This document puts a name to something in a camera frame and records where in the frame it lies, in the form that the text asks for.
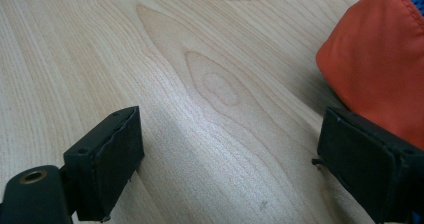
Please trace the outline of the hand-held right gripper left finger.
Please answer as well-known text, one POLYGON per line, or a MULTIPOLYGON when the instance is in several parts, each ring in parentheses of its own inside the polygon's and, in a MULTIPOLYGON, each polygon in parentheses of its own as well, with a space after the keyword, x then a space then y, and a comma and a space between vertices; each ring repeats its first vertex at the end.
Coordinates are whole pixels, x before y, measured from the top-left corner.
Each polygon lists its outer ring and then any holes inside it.
POLYGON ((81 221, 106 221, 144 157, 137 106, 118 110, 64 154, 65 172, 76 185, 81 221))

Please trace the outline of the orange cloth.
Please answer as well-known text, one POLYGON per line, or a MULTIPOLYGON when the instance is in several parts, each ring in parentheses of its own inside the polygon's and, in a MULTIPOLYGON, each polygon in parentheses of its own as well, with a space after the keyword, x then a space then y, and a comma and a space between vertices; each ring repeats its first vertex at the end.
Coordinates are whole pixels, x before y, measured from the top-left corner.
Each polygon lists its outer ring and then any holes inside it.
POLYGON ((316 62, 351 111, 424 150, 424 16, 411 0, 359 0, 316 62))

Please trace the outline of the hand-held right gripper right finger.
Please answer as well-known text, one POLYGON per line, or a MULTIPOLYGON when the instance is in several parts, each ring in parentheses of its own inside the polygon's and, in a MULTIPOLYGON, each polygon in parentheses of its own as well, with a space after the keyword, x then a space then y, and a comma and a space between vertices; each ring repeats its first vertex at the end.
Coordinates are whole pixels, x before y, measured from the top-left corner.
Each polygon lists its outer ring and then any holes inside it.
POLYGON ((424 151, 366 118, 325 110, 314 165, 324 165, 376 223, 424 224, 424 151))

